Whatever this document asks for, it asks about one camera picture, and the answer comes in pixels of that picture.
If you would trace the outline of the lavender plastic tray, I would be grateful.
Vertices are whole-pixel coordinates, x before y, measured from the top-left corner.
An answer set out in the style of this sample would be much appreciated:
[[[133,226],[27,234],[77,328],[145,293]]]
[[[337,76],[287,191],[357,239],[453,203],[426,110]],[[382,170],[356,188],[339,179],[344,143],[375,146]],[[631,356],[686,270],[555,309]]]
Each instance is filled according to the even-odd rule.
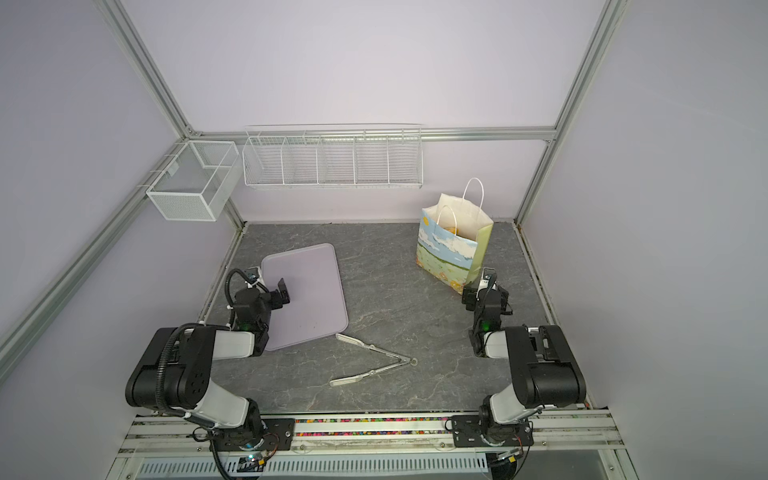
[[[265,257],[261,272],[272,289],[284,280],[290,303],[271,314],[265,350],[333,336],[349,324],[334,246],[322,243]]]

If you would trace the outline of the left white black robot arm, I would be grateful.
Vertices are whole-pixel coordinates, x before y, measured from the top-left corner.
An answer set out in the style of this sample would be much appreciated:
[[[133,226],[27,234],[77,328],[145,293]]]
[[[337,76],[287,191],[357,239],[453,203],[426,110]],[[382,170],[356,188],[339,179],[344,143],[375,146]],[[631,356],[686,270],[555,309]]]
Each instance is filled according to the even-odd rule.
[[[262,355],[270,339],[272,312],[290,303],[283,279],[269,290],[259,278],[234,269],[247,286],[233,294],[225,279],[230,313],[225,325],[187,323],[156,331],[125,387],[128,405],[182,418],[199,427],[263,435],[255,401],[235,395],[211,379],[216,360]]]

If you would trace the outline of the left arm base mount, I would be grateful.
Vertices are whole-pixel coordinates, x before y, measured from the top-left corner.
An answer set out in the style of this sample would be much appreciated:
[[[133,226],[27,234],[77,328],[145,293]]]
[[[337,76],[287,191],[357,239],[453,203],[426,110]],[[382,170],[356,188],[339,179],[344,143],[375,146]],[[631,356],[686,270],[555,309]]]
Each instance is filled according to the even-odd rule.
[[[254,430],[245,426],[215,430],[213,443],[219,452],[286,451],[291,448],[295,427],[295,417],[267,417]]]

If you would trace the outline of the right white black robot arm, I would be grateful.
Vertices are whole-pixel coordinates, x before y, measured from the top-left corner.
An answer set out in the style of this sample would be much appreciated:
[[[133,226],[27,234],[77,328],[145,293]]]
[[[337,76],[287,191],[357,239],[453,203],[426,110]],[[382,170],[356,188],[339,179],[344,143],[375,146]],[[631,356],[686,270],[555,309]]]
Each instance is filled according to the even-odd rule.
[[[546,407],[567,407],[584,402],[587,386],[561,327],[502,325],[510,316],[509,292],[497,284],[493,268],[462,292],[462,304],[473,313],[468,335],[479,358],[508,362],[511,383],[491,394],[480,407],[480,425],[505,430],[523,424]]]

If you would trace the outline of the printed paper gift bag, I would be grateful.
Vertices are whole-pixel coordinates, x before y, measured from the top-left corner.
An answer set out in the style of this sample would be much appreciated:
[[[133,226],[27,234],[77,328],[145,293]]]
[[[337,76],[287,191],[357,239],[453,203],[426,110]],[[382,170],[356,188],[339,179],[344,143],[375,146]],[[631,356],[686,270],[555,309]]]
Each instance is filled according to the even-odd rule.
[[[460,196],[441,194],[421,211],[416,263],[457,293],[481,274],[494,220],[483,210],[485,188],[473,177]]]

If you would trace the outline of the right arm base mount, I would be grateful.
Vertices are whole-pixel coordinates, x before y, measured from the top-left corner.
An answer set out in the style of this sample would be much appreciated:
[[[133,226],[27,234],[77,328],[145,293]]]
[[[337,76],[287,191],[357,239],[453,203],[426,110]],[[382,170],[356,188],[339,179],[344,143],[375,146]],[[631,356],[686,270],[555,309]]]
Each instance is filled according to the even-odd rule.
[[[498,424],[479,414],[453,415],[446,422],[458,448],[529,447],[534,444],[530,423]]]

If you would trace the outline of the small white mesh basket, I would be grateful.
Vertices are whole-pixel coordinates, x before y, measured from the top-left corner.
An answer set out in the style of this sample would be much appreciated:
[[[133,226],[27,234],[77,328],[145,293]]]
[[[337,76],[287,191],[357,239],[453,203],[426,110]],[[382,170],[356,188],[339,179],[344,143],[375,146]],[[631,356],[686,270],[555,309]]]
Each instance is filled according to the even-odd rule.
[[[147,196],[169,221],[214,222],[242,175],[234,142],[190,140],[150,184]]]

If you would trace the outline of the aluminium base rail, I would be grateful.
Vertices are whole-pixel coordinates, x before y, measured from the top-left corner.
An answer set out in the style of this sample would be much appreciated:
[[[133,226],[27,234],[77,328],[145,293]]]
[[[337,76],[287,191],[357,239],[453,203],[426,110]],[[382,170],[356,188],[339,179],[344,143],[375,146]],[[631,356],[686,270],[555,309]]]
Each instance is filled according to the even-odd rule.
[[[447,453],[462,435],[453,412],[268,415],[262,448],[279,454]],[[533,450],[620,450],[626,445],[608,410],[546,410],[528,419],[515,447]],[[202,456],[201,431],[178,418],[138,416],[117,456]]]

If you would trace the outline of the cream and steel tongs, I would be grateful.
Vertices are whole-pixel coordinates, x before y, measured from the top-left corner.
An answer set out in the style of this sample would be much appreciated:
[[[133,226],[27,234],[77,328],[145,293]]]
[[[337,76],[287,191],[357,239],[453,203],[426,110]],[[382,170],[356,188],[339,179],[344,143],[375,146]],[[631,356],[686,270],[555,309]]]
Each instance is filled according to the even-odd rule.
[[[365,362],[360,360],[355,363],[355,366],[365,366],[365,369],[356,373],[349,370],[342,376],[332,378],[329,381],[331,387],[356,384],[365,379],[393,372],[403,367],[415,367],[418,365],[418,360],[415,357],[387,350],[347,334],[336,333],[335,338],[347,346],[364,351],[367,355],[367,360]]]

